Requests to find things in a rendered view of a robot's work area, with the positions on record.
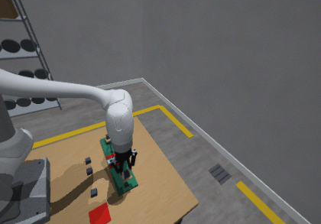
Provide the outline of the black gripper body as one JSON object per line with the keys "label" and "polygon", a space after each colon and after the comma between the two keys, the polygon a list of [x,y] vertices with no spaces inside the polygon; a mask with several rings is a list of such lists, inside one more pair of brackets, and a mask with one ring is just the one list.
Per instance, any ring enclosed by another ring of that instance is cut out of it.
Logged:
{"label": "black gripper body", "polygon": [[129,151],[126,151],[125,153],[115,152],[115,160],[118,162],[121,162],[121,159],[124,159],[124,161],[126,161],[127,157],[130,158],[132,154],[133,154],[133,152],[131,151],[131,149]]}

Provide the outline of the red square plate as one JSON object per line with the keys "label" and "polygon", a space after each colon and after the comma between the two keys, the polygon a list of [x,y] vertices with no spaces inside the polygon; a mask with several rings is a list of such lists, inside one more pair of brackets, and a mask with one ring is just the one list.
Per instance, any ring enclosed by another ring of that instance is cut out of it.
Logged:
{"label": "red square plate", "polygon": [[111,221],[107,203],[103,203],[101,206],[90,211],[89,221],[90,224],[106,224]]}

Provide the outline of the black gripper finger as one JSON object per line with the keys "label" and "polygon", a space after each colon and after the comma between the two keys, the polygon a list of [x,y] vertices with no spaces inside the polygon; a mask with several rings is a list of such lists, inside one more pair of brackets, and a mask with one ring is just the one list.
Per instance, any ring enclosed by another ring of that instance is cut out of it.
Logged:
{"label": "black gripper finger", "polygon": [[121,159],[121,162],[119,162],[119,168],[116,166],[116,160],[110,160],[110,164],[115,168],[115,171],[117,174],[119,174],[119,172],[121,172],[120,174],[122,175],[122,179],[124,180],[124,172],[123,172],[123,164],[124,164],[124,159]]}
{"label": "black gripper finger", "polygon": [[133,154],[131,155],[131,163],[130,163],[129,157],[127,157],[128,171],[130,173],[130,176],[131,176],[131,169],[132,169],[131,167],[135,165],[135,158],[136,158],[136,155],[138,154],[135,149],[132,152]]}

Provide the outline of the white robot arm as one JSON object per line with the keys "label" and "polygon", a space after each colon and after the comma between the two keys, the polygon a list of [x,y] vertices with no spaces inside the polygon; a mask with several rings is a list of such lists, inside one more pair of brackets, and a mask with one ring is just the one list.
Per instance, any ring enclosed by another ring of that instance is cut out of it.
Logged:
{"label": "white robot arm", "polygon": [[133,103],[127,91],[39,80],[0,69],[0,224],[16,219],[21,214],[21,188],[24,182],[12,182],[34,145],[34,137],[28,130],[13,126],[2,95],[95,100],[106,111],[105,125],[114,151],[125,153],[133,145]]}

